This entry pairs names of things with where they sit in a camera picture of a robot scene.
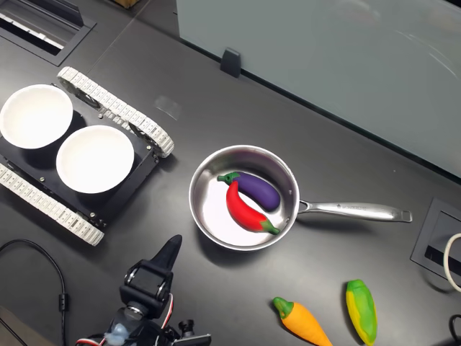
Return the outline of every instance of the plastic vegetable toy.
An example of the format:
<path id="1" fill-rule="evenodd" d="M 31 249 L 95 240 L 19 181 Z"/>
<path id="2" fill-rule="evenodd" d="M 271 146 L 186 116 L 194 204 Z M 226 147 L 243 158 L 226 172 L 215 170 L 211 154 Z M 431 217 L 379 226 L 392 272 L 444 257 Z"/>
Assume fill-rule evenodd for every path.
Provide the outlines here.
<path id="1" fill-rule="evenodd" d="M 299 303 L 276 297 L 272 301 L 282 323 L 297 336 L 317 346 L 332 346 L 315 317 Z"/>
<path id="2" fill-rule="evenodd" d="M 247 205 L 238 195 L 238 182 L 233 182 L 228 188 L 226 195 L 228 210 L 233 219 L 249 231 L 266 231 L 271 234 L 278 234 L 271 221 L 263 214 L 257 212 Z"/>
<path id="3" fill-rule="evenodd" d="M 363 281 L 353 280 L 347 283 L 346 304 L 360 339 L 367 346 L 372 346 L 377 333 L 376 308 L 372 294 Z"/>
<path id="4" fill-rule="evenodd" d="M 267 211 L 273 211 L 280 205 L 280 195 L 268 182 L 254 175 L 232 172 L 220 175 L 218 181 L 227 185 L 238 182 L 238 191 L 250 197 Z"/>

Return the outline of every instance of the purple eggplant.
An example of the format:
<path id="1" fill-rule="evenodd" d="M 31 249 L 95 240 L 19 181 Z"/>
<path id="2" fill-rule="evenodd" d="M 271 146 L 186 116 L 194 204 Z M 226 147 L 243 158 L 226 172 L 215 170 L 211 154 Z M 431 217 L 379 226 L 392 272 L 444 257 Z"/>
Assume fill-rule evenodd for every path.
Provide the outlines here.
<path id="1" fill-rule="evenodd" d="M 232 172 L 218 176 L 219 182 L 227 185 L 238 182 L 238 191 L 247 195 L 262 208 L 273 211 L 280 205 L 280 195 L 268 182 L 254 175 L 243 172 Z"/>

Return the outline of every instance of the cable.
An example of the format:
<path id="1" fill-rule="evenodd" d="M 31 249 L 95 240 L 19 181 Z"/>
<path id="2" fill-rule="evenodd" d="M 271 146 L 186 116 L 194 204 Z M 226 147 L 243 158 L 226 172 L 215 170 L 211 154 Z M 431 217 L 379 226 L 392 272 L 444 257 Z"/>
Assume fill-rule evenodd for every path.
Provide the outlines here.
<path id="1" fill-rule="evenodd" d="M 76 346 L 78 346 L 78 345 L 99 346 L 100 344 L 98 342 L 94 341 L 93 339 L 78 339 L 75 345 Z"/>
<path id="2" fill-rule="evenodd" d="M 37 250 L 43 256 L 47 257 L 48 260 L 54 266 L 54 268 L 56 269 L 56 272 L 59 275 L 59 280 L 61 281 L 61 291 L 62 291 L 62 293 L 59 295 L 59 311 L 61 312 L 61 344 L 62 344 L 62 346 L 66 346 L 66 311 L 68 310 L 68 294 L 66 292 L 66 285 L 64 284 L 63 274 L 62 274 L 61 270 L 59 269 L 58 264 L 50 256 L 50 254 L 48 254 L 45 251 L 45 249 L 43 249 L 40 245 L 34 243 L 33 241 L 30 241 L 30 240 L 27 240 L 27 239 L 14 239 L 14 240 L 8 241 L 4 245 L 2 245 L 0 247 L 0 252 L 2 252 L 8 246 L 10 246 L 12 244 L 16 244 L 16 243 L 26 244 L 29 247 L 32 247 L 33 249 Z M 17 334 L 14 333 L 11 328 L 7 327 L 6 323 L 3 324 L 3 325 L 9 330 L 9 332 L 11 332 L 13 334 L 14 337 L 17 338 L 17 340 L 19 342 L 21 342 L 23 345 L 26 345 L 24 341 L 22 341 L 19 337 L 17 337 Z"/>
<path id="3" fill-rule="evenodd" d="M 8 330 L 8 332 L 10 332 L 10 334 L 13 335 L 13 336 L 16 338 L 16 340 L 19 341 L 19 343 L 20 343 L 22 346 L 27 346 L 27 344 L 24 342 L 24 340 L 21 339 L 21 337 L 19 337 L 19 335 L 16 334 L 16 333 L 14 332 L 14 330 L 10 328 L 9 325 L 6 324 L 6 322 L 5 322 L 3 319 L 1 319 L 1 317 L 0 317 L 0 324 L 2 324 L 3 327 L 5 327 L 5 328 Z"/>
<path id="4" fill-rule="evenodd" d="M 453 242 L 459 238 L 461 238 L 461 233 L 455 234 L 447 242 L 447 246 L 445 247 L 445 252 L 444 252 L 444 271 L 445 271 L 445 276 L 447 277 L 447 280 L 450 283 L 450 285 L 453 286 L 453 288 L 457 290 L 458 292 L 461 292 L 461 287 L 458 286 L 456 282 L 453 280 L 452 274 L 449 272 L 449 267 L 448 267 L 449 251 L 452 248 Z"/>
<path id="5" fill-rule="evenodd" d="M 90 335 L 89 337 L 87 337 L 86 339 L 104 339 L 104 334 L 93 334 L 93 335 Z"/>
<path id="6" fill-rule="evenodd" d="M 170 307 L 168 308 L 168 313 L 166 314 L 165 321 L 161 325 L 161 328 L 165 328 L 166 324 L 170 320 L 171 315 L 173 314 L 173 293 L 170 293 Z"/>

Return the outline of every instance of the stainless steel saucepan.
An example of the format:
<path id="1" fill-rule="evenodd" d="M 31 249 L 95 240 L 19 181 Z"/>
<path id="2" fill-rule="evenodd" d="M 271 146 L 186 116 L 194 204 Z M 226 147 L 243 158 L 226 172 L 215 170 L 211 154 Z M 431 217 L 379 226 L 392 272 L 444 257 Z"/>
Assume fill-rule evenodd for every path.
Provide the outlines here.
<path id="1" fill-rule="evenodd" d="M 270 213 L 241 194 L 252 208 L 263 213 L 280 229 L 276 236 L 241 228 L 228 212 L 225 196 L 228 186 L 218 175 L 234 171 L 256 175 L 270 182 L 279 192 L 281 203 Z M 411 222 L 411 212 L 371 203 L 312 203 L 300 200 L 295 176 L 276 155 L 257 146 L 230 146 L 211 154 L 195 171 L 189 188 L 189 204 L 202 232 L 228 249 L 253 251 L 279 241 L 301 213 L 327 213 L 371 221 Z"/>

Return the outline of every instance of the toy eggplant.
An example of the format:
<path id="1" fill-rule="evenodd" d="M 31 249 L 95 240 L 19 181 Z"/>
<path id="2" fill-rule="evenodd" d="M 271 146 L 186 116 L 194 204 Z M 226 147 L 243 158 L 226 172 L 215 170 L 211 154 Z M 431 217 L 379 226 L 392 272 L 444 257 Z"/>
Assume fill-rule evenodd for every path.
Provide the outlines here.
<path id="1" fill-rule="evenodd" d="M 332 346 L 315 317 L 304 306 L 283 298 L 272 301 L 280 314 L 282 323 L 291 332 L 317 346 Z"/>
<path id="2" fill-rule="evenodd" d="M 265 180 L 243 172 L 232 172 L 218 176 L 218 181 L 231 185 L 238 182 L 238 191 L 247 195 L 263 209 L 273 211 L 280 205 L 277 190 Z"/>
<path id="3" fill-rule="evenodd" d="M 353 280 L 347 283 L 346 304 L 360 339 L 367 346 L 372 346 L 377 334 L 376 308 L 372 294 L 363 281 Z"/>

